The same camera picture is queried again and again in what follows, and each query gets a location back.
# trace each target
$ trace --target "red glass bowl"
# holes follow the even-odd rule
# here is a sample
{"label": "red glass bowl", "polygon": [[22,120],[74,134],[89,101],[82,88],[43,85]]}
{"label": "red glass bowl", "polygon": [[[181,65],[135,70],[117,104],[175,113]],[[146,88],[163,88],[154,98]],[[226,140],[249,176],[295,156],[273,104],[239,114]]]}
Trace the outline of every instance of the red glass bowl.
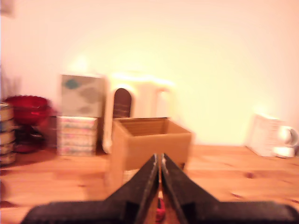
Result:
{"label": "red glass bowl", "polygon": [[5,100],[14,108],[18,125],[36,126],[50,115],[50,102],[37,96],[13,96]]}

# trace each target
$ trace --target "small box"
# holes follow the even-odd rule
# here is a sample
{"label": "small box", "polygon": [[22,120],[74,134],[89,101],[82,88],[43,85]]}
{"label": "small box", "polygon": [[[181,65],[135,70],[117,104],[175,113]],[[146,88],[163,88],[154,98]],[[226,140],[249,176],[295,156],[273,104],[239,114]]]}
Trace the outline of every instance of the small box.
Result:
{"label": "small box", "polygon": [[110,190],[117,190],[154,154],[165,153],[183,167],[192,133],[168,118],[120,118],[113,121]]}
{"label": "small box", "polygon": [[95,155],[98,137],[97,125],[97,118],[58,117],[58,153],[77,156]]}
{"label": "small box", "polygon": [[62,75],[61,115],[73,117],[102,116],[104,79]]}

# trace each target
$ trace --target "white container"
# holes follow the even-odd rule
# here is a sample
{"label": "white container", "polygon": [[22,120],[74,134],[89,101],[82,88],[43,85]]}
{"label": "white container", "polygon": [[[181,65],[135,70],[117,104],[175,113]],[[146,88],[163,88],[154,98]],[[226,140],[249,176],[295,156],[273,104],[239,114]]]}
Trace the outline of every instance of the white container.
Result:
{"label": "white container", "polygon": [[274,148],[281,145],[278,133],[283,121],[266,114],[255,114],[245,146],[258,155],[276,156]]}
{"label": "white container", "polygon": [[170,117],[175,113],[174,87],[139,72],[119,72],[108,78],[103,149],[110,153],[113,118]]}

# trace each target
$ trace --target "tissue box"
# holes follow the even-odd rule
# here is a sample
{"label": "tissue box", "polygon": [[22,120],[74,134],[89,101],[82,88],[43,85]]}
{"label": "tissue box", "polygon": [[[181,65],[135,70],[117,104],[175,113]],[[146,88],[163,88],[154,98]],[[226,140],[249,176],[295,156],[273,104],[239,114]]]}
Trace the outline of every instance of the tissue box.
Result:
{"label": "tissue box", "polygon": [[60,155],[90,156],[96,153],[97,118],[58,117],[57,151]]}
{"label": "tissue box", "polygon": [[103,94],[103,78],[62,75],[61,115],[99,118]]}

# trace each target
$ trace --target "stacked boxes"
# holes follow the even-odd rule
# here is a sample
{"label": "stacked boxes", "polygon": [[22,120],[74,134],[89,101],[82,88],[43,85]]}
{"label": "stacked boxes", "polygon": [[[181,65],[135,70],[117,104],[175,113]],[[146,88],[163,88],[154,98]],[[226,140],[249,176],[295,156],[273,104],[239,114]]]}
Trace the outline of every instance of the stacked boxes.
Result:
{"label": "stacked boxes", "polygon": [[100,77],[62,75],[62,110],[57,118],[58,154],[95,155],[103,87],[104,80]]}
{"label": "stacked boxes", "polygon": [[58,118],[57,142],[60,155],[95,155],[97,143],[97,118]]}
{"label": "stacked boxes", "polygon": [[0,165],[8,165],[15,160],[14,111],[7,103],[0,103]]}

